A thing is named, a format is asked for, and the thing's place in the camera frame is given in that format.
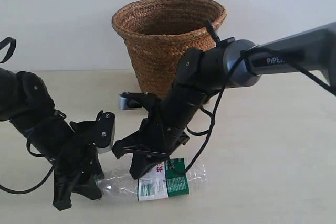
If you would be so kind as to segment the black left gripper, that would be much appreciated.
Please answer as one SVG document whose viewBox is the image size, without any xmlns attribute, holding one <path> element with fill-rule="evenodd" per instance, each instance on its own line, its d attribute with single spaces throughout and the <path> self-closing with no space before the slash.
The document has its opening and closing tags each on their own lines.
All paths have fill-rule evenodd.
<svg viewBox="0 0 336 224">
<path fill-rule="evenodd" d="M 31 117 L 31 145 L 38 153 L 35 157 L 44 157 L 53 163 L 61 157 L 61 168 L 73 169 L 89 154 L 92 149 L 91 161 L 80 175 L 80 169 L 66 173 L 59 167 L 54 171 L 53 206 L 59 211 L 71 208 L 71 193 L 82 195 L 90 200 L 102 198 L 102 192 L 96 184 L 103 179 L 103 171 L 98 153 L 93 146 L 100 137 L 98 131 L 101 115 L 95 121 L 70 122 L 67 124 L 61 115 L 47 117 L 33 115 Z"/>
</svg>

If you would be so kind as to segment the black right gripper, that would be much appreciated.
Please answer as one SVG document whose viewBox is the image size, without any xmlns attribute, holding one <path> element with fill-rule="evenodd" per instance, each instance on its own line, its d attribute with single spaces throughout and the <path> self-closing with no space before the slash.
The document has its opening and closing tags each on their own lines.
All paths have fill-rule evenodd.
<svg viewBox="0 0 336 224">
<path fill-rule="evenodd" d="M 133 154 L 129 173 L 134 180 L 187 142 L 184 130 L 206 98 L 206 91 L 178 83 L 172 84 L 162 99 L 152 93 L 137 93 L 136 101 L 148 111 L 148 116 L 136 133 L 117 140 L 112 147 L 117 159 Z"/>
</svg>

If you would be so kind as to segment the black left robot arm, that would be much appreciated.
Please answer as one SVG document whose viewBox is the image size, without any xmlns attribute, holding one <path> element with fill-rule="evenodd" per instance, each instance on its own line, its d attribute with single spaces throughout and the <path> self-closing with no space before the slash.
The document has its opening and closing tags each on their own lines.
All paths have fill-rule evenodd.
<svg viewBox="0 0 336 224">
<path fill-rule="evenodd" d="M 95 181 L 102 174 L 94 145 L 98 120 L 67 123 L 65 118 L 39 76 L 1 69 L 1 121 L 26 139 L 30 155 L 51 163 L 46 176 L 54 176 L 52 203 L 60 211 L 71 208 L 73 193 L 102 197 Z"/>
</svg>

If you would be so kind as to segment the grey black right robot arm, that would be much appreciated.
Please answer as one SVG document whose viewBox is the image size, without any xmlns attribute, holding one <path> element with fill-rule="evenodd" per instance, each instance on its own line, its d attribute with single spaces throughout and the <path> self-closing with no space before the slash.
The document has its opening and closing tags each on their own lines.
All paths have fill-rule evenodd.
<svg viewBox="0 0 336 224">
<path fill-rule="evenodd" d="M 120 105 L 145 108 L 148 116 L 137 131 L 114 143 L 116 158 L 132 154 L 130 175 L 139 179 L 155 165 L 167 161 L 186 144 L 189 122 L 213 96 L 221 98 L 228 88 L 251 87 L 265 74 L 300 72 L 335 94 L 335 23 L 257 45 L 233 37 L 220 40 L 208 32 L 215 47 L 188 49 L 180 58 L 175 79 L 160 99 L 152 93 L 120 94 Z"/>
</svg>

